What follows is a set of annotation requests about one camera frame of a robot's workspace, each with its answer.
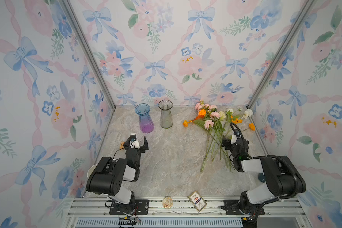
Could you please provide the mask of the white flower stem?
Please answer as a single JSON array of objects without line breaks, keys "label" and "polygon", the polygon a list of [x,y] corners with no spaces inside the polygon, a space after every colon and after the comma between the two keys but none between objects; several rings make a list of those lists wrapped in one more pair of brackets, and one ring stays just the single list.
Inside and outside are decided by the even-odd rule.
[{"label": "white flower stem", "polygon": [[230,122],[234,124],[243,123],[244,120],[249,119],[253,115],[253,111],[251,109],[246,109],[242,112],[241,109],[238,109],[235,112],[232,108],[227,110],[227,114],[230,117]]}]

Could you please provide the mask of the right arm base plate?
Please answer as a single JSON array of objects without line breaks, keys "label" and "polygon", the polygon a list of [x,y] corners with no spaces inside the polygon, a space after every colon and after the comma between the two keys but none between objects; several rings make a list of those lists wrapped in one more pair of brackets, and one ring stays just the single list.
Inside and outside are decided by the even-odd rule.
[{"label": "right arm base plate", "polygon": [[227,199],[220,208],[226,211],[227,215],[252,216],[257,212],[258,205],[243,205],[237,199]]}]

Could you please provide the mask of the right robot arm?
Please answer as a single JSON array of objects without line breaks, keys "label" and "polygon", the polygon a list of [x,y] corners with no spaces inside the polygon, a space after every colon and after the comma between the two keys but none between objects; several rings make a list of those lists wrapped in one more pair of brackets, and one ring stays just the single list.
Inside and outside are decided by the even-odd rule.
[{"label": "right robot arm", "polygon": [[265,182],[253,190],[241,193],[239,201],[221,208],[257,215],[263,206],[290,199],[306,191],[306,182],[287,156],[265,155],[249,158],[249,142],[238,138],[235,142],[222,140],[224,149],[230,151],[230,160],[239,173],[261,173]]}]

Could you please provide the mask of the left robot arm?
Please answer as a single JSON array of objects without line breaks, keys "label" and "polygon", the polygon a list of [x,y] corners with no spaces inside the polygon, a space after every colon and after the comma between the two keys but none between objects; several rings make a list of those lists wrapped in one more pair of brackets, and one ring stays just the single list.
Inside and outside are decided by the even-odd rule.
[{"label": "left robot arm", "polygon": [[122,185],[137,182],[140,175],[141,155],[149,150],[144,138],[139,144],[136,134],[132,134],[124,143],[125,158],[102,157],[98,164],[87,172],[86,191],[98,195],[107,195],[105,202],[110,215],[147,215],[149,200],[136,199],[135,193]]}]

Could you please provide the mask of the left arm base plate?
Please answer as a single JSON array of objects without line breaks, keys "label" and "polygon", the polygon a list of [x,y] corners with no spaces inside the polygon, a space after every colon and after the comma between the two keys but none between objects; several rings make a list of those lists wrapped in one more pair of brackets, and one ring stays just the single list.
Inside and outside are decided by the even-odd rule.
[{"label": "left arm base plate", "polygon": [[135,199],[131,200],[129,204],[121,204],[112,201],[111,205],[107,207],[109,208],[110,215],[147,215],[149,211],[149,200]]}]

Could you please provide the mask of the clear grey glass vase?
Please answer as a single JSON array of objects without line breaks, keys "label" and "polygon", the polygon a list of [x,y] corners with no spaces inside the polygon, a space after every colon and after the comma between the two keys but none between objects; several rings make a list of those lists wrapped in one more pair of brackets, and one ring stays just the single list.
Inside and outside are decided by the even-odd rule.
[{"label": "clear grey glass vase", "polygon": [[173,103],[170,100],[162,100],[158,103],[158,107],[161,110],[160,125],[164,129],[171,128],[173,126],[173,117],[171,109]]}]

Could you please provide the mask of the pink rose stem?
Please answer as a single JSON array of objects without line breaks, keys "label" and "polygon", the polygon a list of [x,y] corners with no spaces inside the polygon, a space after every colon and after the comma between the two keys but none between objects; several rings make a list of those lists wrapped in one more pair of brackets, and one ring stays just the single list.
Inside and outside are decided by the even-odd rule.
[{"label": "pink rose stem", "polygon": [[215,142],[214,135],[216,133],[221,114],[218,112],[218,109],[215,105],[207,104],[202,99],[195,105],[194,109],[197,111],[197,114],[200,109],[205,109],[207,111],[207,114],[203,120],[197,120],[193,123],[207,134],[206,151],[200,168],[200,172],[202,173],[205,169],[207,158],[210,154],[213,143]]}]

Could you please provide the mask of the yellow poppy flower stem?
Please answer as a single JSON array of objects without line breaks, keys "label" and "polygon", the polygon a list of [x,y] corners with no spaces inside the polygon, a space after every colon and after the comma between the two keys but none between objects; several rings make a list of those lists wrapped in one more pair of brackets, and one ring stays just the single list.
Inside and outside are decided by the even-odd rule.
[{"label": "yellow poppy flower stem", "polygon": [[228,131],[225,133],[225,129],[221,128],[219,133],[220,147],[226,151],[231,162],[241,161],[247,158],[248,142],[246,142],[242,130],[238,126],[243,123],[243,120],[239,117],[231,116],[230,121],[226,121],[225,124],[230,125],[231,133]]}]

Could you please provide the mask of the pink carnation stem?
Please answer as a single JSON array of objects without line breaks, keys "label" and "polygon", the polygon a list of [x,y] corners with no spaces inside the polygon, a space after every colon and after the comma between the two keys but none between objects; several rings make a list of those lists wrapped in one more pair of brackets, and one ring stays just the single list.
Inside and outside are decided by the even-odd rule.
[{"label": "pink carnation stem", "polygon": [[206,120],[207,128],[207,146],[206,153],[201,165],[200,172],[202,173],[205,169],[208,160],[212,162],[219,156],[220,159],[224,159],[225,164],[231,171],[232,165],[228,153],[222,146],[223,137],[228,134],[226,127],[231,123],[233,111],[229,109],[227,111],[212,112],[208,120]]}]

